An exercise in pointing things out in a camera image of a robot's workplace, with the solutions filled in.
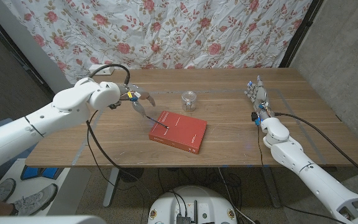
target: person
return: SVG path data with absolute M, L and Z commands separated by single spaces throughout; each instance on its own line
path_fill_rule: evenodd
M 13 203 L 6 203 L 16 188 L 14 179 L 6 179 L 0 184 L 0 216 L 17 215 L 28 216 L 49 206 L 54 200 L 58 187 L 50 184 L 40 192 L 22 198 Z

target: red book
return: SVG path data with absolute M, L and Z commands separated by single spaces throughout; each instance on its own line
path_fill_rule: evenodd
M 206 121 L 169 111 L 163 111 L 158 121 L 169 128 L 155 123 L 149 132 L 150 140 L 198 154 L 206 129 Z

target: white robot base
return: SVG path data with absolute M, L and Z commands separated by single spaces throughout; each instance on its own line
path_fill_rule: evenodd
M 222 195 L 206 187 L 186 185 L 161 195 L 153 203 L 147 223 L 236 224 L 237 218 L 233 206 Z

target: concrete wall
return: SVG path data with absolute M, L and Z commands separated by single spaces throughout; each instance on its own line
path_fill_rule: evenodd
M 339 118 L 358 137 L 358 1 L 325 0 L 290 67 L 296 68 Z M 340 167 L 330 172 L 358 194 L 358 170 Z M 288 172 L 275 174 L 278 188 L 295 208 L 330 216 L 323 204 Z M 289 195 L 288 184 L 297 186 Z M 336 223 L 285 209 L 290 223 Z
M 358 1 L 324 1 L 291 67 L 358 137 Z

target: wooden tabletop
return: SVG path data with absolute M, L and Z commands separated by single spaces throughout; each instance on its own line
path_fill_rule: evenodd
M 258 128 L 251 121 L 252 103 L 245 96 L 247 83 L 261 75 L 274 112 L 295 114 L 322 130 L 348 156 L 358 163 L 358 139 L 305 79 L 290 68 L 133 70 L 131 83 L 151 93 L 156 102 L 140 101 L 148 116 L 155 119 L 163 110 L 208 122 L 198 155 L 149 140 L 153 122 L 143 118 L 127 101 L 115 110 L 106 108 L 92 122 L 103 149 L 123 167 L 242 167 L 261 166 Z M 122 83 L 123 71 L 97 76 L 97 82 Z M 181 108 L 181 94 L 197 94 L 196 109 Z M 314 129 L 295 119 L 280 116 L 280 121 L 300 142 L 305 153 L 324 166 L 349 166 L 348 162 Z M 263 164 L 279 166 L 265 147 L 260 131 Z M 99 165 L 111 164 L 90 138 Z M 47 136 L 25 162 L 31 167 L 95 166 L 86 144 L 85 123 Z

